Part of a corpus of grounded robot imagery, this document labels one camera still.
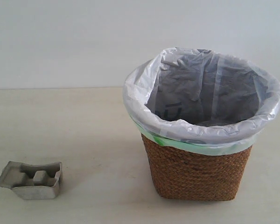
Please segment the grey moulded pulp tray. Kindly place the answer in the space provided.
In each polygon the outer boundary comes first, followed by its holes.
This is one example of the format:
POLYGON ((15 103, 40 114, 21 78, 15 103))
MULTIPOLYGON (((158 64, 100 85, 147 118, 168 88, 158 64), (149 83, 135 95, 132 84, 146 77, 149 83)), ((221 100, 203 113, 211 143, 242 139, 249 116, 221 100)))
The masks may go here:
POLYGON ((61 162, 30 165, 9 161, 1 172, 0 187, 24 200, 54 199, 60 193, 62 178, 61 162))

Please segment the white plastic bin liner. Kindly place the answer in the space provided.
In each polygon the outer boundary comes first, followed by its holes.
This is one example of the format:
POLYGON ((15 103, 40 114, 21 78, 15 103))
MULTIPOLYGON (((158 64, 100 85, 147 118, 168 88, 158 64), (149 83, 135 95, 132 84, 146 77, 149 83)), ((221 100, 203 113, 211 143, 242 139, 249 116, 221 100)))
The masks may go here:
POLYGON ((275 119, 280 82, 242 58, 169 48, 126 78, 123 101, 147 132, 185 143, 222 145, 246 141, 275 119))

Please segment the woven brown wicker basket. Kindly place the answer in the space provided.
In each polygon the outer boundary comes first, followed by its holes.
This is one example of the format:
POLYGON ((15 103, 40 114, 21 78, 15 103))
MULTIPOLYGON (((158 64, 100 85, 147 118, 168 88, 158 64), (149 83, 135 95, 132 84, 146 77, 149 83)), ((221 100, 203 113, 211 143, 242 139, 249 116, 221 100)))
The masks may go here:
POLYGON ((153 185, 167 199, 230 201, 236 197, 251 148, 220 156, 161 146, 145 135, 142 141, 153 185))

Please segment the light green trash bag edge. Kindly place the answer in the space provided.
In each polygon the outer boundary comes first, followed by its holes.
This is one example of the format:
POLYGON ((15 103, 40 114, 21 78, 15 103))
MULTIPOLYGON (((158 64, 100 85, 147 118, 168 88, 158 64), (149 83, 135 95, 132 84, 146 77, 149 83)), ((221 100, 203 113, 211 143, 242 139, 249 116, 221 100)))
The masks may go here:
POLYGON ((172 139, 167 139, 161 136, 157 136, 154 133, 150 133, 139 126, 136 122, 134 122, 138 130, 143 134, 146 138, 151 140, 154 143, 162 147, 175 147, 183 151, 195 153, 195 154, 203 154, 209 156, 221 156, 221 155, 230 155, 242 152, 252 146, 256 141, 257 135, 254 135, 248 139, 227 143, 227 144, 217 144, 217 145, 207 145, 207 144, 193 144, 186 143, 181 141, 176 141, 172 139))

